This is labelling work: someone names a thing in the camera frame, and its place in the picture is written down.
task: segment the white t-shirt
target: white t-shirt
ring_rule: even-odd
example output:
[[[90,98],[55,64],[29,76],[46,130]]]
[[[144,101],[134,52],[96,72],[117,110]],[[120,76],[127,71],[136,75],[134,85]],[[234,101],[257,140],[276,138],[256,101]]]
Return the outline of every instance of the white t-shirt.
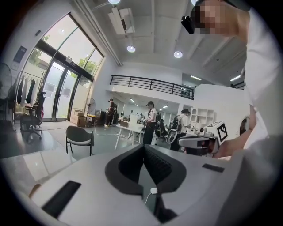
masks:
[[[156,115],[157,115],[157,111],[155,108],[152,108],[150,110],[150,113],[149,113],[149,117],[148,117],[148,120],[151,119],[153,117],[153,113],[154,113],[154,120],[152,122],[156,122]]]
[[[283,85],[280,47],[262,18],[250,10],[247,60],[245,63],[245,91],[256,112],[256,126],[245,143],[254,142],[283,131]]]
[[[182,125],[182,128],[181,128],[180,131],[178,131],[178,134],[184,133],[184,132],[187,133],[187,128],[186,128],[186,126],[189,125],[189,119],[188,119],[188,117],[187,117],[186,115],[184,115],[184,114],[181,114],[181,115],[180,115],[180,118],[181,118],[181,125]]]

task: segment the pipe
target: pipe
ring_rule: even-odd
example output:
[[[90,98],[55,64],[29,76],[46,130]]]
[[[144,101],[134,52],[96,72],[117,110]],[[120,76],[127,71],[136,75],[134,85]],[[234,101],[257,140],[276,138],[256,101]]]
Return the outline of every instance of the pipe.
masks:
[[[111,44],[109,43],[108,39],[106,38],[106,35],[102,31],[99,23],[97,22],[96,18],[94,17],[94,15],[93,15],[91,9],[89,8],[88,4],[85,2],[85,0],[74,0],[74,1],[77,4],[78,8],[85,15],[86,19],[90,22],[90,24],[94,28],[95,32],[98,34],[100,41],[103,43],[103,45],[106,47],[108,52],[111,54],[111,56],[115,60],[116,64],[118,66],[121,66],[122,65],[121,61],[119,60],[117,54],[115,53]]]

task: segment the glass door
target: glass door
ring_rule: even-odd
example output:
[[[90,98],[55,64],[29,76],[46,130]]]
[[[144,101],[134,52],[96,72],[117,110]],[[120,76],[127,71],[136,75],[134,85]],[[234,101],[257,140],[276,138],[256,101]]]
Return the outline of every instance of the glass door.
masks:
[[[70,102],[73,93],[73,89],[76,84],[78,76],[70,71],[67,72],[67,75],[64,80],[64,84],[61,88],[59,94],[59,102],[56,112],[56,121],[63,121],[68,119],[69,109],[70,109]]]
[[[45,76],[46,81],[43,88],[43,92],[46,92],[46,98],[43,103],[44,121],[53,120],[54,102],[57,100],[59,83],[66,72],[67,70],[63,66],[53,62],[47,76]]]

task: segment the gray chair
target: gray chair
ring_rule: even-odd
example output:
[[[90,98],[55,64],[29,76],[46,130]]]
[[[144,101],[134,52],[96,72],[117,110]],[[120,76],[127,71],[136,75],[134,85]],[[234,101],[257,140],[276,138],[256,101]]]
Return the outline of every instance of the gray chair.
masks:
[[[93,131],[88,133],[85,129],[77,127],[77,126],[68,126],[66,130],[66,151],[68,153],[68,143],[70,144],[71,151],[72,144],[78,146],[90,146],[89,148],[89,156],[92,155],[92,146],[94,146],[94,136]]]

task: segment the railing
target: railing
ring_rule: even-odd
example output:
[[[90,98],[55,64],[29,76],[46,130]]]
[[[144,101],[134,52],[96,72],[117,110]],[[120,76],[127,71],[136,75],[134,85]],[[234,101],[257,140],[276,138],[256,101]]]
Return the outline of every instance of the railing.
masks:
[[[236,88],[236,89],[239,89],[239,90],[244,90],[245,89],[245,82],[242,81],[240,83],[237,83],[235,85],[231,84],[230,86],[231,88]]]
[[[178,95],[191,100],[194,99],[194,92],[195,92],[194,89],[156,79],[147,79],[142,77],[132,77],[132,76],[122,76],[122,75],[112,75],[110,85],[120,85],[120,86],[155,90],[168,94]]]

